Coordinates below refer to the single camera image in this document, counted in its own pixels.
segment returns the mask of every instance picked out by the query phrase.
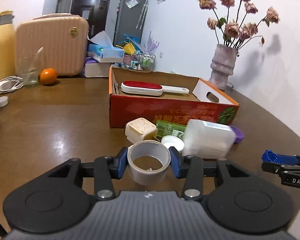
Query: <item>suitcase handle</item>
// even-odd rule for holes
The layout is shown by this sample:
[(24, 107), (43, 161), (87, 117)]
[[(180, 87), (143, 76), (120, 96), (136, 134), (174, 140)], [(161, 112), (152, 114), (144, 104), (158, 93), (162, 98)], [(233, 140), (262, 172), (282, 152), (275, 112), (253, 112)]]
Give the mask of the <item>suitcase handle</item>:
[(71, 13), (51, 13), (51, 14), (44, 14), (40, 17), (34, 18), (33, 20), (45, 19), (45, 18), (55, 18), (55, 17), (71, 17), (71, 16), (79, 16), (73, 15)]

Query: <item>gray refrigerator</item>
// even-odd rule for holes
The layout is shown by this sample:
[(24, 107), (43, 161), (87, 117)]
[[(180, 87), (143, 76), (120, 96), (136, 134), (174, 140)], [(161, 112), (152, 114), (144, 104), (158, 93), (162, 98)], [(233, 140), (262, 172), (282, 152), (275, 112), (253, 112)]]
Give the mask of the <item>gray refrigerator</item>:
[(138, 37), (139, 41), (141, 41), (143, 26), (141, 29), (140, 26), (136, 29), (136, 26), (146, 1), (137, 0), (138, 4), (131, 9), (127, 6), (127, 1), (129, 0), (120, 0), (119, 3), (113, 45), (122, 45), (122, 41), (125, 40), (124, 34)]

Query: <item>orange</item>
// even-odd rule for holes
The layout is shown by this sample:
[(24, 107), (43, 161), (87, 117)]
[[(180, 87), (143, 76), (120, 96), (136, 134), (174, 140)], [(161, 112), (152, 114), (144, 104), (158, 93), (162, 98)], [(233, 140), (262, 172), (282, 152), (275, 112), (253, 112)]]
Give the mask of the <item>orange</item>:
[(39, 80), (43, 85), (53, 85), (57, 81), (57, 72), (53, 68), (42, 70)]

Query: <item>green package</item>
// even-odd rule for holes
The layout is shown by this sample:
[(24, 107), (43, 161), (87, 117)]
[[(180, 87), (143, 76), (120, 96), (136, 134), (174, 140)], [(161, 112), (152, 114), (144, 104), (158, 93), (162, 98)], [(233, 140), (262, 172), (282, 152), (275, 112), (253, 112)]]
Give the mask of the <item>green package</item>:
[(158, 120), (155, 125), (158, 129), (157, 137), (160, 138), (166, 135), (173, 135), (181, 139), (186, 129), (186, 125), (161, 120)]

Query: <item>duct tape roll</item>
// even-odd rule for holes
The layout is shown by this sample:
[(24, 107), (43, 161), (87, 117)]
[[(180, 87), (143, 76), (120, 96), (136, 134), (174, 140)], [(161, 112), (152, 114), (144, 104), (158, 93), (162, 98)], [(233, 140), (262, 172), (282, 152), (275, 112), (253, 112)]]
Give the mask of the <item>duct tape roll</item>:
[[(150, 156), (156, 158), (162, 167), (158, 170), (143, 170), (136, 166), (133, 162), (142, 156)], [(128, 149), (128, 163), (131, 178), (138, 184), (150, 185), (160, 182), (164, 179), (169, 167), (171, 156), (169, 150), (159, 142), (145, 140), (137, 142)]]

